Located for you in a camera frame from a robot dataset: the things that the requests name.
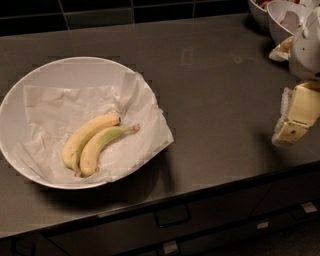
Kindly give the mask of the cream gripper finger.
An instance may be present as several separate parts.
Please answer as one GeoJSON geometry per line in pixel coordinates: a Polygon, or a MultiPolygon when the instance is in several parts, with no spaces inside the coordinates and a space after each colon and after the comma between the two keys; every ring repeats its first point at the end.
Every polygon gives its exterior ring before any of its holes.
{"type": "Polygon", "coordinates": [[[269,58],[274,61],[283,62],[288,60],[289,51],[293,37],[290,36],[278,44],[269,54],[269,58]]]}
{"type": "Polygon", "coordinates": [[[275,146],[298,142],[320,117],[320,83],[308,81],[282,93],[281,117],[272,136],[275,146]]]}

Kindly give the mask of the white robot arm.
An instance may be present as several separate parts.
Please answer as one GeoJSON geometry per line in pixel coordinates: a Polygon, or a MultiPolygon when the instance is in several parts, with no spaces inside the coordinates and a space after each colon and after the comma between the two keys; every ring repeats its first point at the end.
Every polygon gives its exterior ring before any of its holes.
{"type": "Polygon", "coordinates": [[[280,118],[272,143],[278,147],[298,142],[320,117],[320,7],[311,11],[295,34],[269,54],[276,61],[287,61],[291,74],[300,79],[281,96],[280,118]]]}

